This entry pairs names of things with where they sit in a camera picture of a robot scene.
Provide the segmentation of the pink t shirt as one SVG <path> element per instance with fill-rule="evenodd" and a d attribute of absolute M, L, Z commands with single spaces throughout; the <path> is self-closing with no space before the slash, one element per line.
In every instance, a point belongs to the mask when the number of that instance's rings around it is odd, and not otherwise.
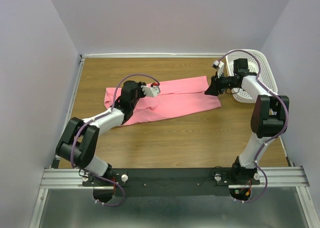
<path fill-rule="evenodd" d="M 140 98 L 125 126 L 182 117 L 221 107 L 215 96 L 205 95 L 206 76 L 163 81 L 156 97 Z"/>

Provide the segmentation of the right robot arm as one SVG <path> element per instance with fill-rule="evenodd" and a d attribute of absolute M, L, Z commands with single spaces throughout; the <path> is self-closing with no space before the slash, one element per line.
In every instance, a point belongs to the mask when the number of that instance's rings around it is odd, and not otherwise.
<path fill-rule="evenodd" d="M 217 71 L 211 77 L 206 95 L 218 96 L 227 89 L 240 88 L 254 100 L 250 127 L 251 137 L 244 151 L 236 158 L 226 177 L 236 184 L 255 178 L 259 161 L 277 137 L 288 126 L 289 103 L 287 96 L 280 96 L 262 83 L 256 72 L 249 70 L 248 61 L 239 58 L 233 62 L 233 75 L 224 76 L 224 63 L 216 60 L 213 68 Z"/>

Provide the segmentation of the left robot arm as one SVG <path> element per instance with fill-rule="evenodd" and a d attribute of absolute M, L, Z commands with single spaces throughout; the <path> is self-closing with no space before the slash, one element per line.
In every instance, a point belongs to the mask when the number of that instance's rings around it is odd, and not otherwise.
<path fill-rule="evenodd" d="M 55 154 L 93 175 L 101 186 L 113 179 L 112 166 L 100 159 L 96 153 L 98 138 L 106 131 L 123 125 L 134 113 L 138 101 L 148 94 L 149 86 L 144 82 L 126 81 L 120 96 L 105 112 L 86 119 L 71 118 L 56 146 Z"/>

